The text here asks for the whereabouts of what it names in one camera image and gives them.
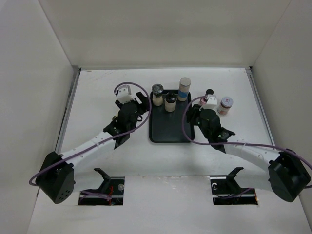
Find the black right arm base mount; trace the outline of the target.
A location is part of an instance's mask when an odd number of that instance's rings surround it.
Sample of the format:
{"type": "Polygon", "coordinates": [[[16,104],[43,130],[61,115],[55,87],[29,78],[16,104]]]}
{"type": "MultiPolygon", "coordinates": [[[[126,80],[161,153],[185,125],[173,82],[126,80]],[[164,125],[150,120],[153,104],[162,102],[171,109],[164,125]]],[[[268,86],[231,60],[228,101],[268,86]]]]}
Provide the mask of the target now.
{"type": "Polygon", "coordinates": [[[258,205],[254,188],[241,188],[235,177],[243,167],[234,168],[227,175],[210,176],[214,205],[258,205]]]}

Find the chrome-top grinder bottle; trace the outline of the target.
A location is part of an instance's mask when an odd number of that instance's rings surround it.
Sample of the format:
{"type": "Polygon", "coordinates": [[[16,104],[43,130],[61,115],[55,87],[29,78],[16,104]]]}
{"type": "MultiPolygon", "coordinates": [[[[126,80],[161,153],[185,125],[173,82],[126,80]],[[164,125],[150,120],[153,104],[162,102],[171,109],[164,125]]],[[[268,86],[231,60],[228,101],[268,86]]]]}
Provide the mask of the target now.
{"type": "Polygon", "coordinates": [[[152,101],[155,106],[161,106],[163,104],[163,86],[161,84],[154,84],[152,86],[152,101]]]}

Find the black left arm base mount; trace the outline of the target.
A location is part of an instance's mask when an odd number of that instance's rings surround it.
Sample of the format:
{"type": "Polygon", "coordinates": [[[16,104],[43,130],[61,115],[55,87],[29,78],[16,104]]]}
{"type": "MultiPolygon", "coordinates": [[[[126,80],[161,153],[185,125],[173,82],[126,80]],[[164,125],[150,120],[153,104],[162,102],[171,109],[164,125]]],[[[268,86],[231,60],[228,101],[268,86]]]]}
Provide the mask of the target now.
{"type": "Polygon", "coordinates": [[[84,189],[79,194],[80,206],[122,206],[124,201],[125,177],[110,177],[101,168],[94,168],[100,174],[101,184],[94,189],[84,189]]]}

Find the small dark pepper bottle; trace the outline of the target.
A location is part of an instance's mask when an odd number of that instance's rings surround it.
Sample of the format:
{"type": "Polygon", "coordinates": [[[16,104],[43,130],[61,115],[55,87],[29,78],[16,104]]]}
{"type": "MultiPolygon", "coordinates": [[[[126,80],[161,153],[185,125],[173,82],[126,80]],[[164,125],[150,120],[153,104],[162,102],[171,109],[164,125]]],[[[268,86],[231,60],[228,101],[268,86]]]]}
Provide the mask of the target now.
{"type": "Polygon", "coordinates": [[[213,91],[213,89],[207,89],[206,90],[206,95],[208,96],[208,95],[213,95],[214,94],[214,91],[213,91]]]}

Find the black rectangular tray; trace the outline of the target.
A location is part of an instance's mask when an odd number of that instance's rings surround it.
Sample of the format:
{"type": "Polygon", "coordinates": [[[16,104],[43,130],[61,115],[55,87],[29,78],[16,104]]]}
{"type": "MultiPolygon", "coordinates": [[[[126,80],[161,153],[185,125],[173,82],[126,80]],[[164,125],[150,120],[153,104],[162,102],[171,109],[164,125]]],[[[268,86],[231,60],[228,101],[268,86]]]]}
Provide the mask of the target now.
{"type": "Polygon", "coordinates": [[[177,101],[173,112],[167,112],[165,105],[152,105],[149,118],[149,139],[153,143],[188,143],[187,135],[194,140],[194,126],[182,121],[184,110],[192,100],[191,94],[188,94],[184,102],[177,101]]]}

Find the black-cap white powder bottle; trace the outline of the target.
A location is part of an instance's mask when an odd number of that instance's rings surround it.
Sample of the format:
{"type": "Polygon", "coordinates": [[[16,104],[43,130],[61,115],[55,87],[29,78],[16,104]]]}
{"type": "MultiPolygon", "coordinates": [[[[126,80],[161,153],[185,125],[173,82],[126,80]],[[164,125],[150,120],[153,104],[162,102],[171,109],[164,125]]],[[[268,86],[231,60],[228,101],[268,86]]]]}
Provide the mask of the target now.
{"type": "Polygon", "coordinates": [[[165,96],[165,110],[173,112],[176,109],[176,95],[174,93],[167,93],[165,96]]]}

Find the tall blue-band silver-lid bottle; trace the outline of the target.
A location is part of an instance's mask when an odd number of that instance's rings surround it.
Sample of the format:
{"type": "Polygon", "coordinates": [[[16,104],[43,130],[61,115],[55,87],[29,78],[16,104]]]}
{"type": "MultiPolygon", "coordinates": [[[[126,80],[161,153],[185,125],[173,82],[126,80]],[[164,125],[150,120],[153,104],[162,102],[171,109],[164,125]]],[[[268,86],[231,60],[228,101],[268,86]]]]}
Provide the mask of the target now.
{"type": "Polygon", "coordinates": [[[191,80],[187,77],[183,77],[180,79],[179,82],[179,89],[178,89],[178,96],[177,99],[181,102],[186,101],[188,94],[189,94],[189,89],[191,85],[191,80]]]}

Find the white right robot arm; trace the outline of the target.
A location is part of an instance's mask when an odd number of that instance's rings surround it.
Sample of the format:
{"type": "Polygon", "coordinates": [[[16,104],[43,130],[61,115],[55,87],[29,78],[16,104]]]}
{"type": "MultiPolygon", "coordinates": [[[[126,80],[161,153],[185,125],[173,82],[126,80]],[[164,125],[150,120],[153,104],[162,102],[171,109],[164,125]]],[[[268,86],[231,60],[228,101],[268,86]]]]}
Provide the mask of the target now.
{"type": "Polygon", "coordinates": [[[224,154],[239,157],[266,172],[269,190],[280,199],[293,202],[304,190],[311,188],[311,167],[303,157],[290,149],[247,143],[240,140],[234,132],[221,126],[220,117],[212,109],[188,104],[182,121],[197,126],[206,138],[206,146],[224,154]]]}

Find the pink-lid spice bottle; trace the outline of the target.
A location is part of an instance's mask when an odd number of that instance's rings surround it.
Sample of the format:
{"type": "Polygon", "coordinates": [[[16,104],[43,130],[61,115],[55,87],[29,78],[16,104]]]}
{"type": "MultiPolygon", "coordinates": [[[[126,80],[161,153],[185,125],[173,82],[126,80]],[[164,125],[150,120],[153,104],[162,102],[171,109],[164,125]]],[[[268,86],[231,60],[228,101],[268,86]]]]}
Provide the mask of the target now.
{"type": "Polygon", "coordinates": [[[204,106],[204,105],[206,105],[206,103],[207,103],[207,97],[202,97],[201,99],[200,99],[200,101],[199,101],[199,105],[200,106],[204,106]]]}

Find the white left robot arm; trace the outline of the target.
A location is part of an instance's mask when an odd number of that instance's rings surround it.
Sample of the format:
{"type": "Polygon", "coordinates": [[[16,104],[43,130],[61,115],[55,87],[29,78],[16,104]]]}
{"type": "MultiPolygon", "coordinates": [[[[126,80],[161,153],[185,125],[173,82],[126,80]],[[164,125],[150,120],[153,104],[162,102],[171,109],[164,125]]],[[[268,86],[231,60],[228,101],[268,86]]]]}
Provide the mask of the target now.
{"type": "Polygon", "coordinates": [[[145,123],[143,114],[151,109],[148,95],[141,92],[136,97],[118,93],[116,105],[119,112],[97,136],[88,142],[65,153],[49,153],[35,178],[37,185],[55,204],[64,202],[73,192],[79,191],[84,196],[97,196],[110,200],[105,194],[109,190],[111,178],[101,168],[94,168],[100,175],[89,178],[79,171],[89,163],[103,156],[106,152],[124,144],[130,134],[145,123]]]}

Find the red-label wide jar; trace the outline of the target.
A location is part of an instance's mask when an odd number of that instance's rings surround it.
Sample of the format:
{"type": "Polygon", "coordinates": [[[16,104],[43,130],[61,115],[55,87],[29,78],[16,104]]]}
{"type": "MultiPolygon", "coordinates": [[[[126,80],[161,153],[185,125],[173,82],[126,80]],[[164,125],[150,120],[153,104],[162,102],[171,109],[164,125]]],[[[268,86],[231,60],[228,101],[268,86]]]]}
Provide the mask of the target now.
{"type": "Polygon", "coordinates": [[[217,112],[221,115],[226,115],[232,107],[234,101],[231,97],[223,97],[217,108],[217,112]]]}

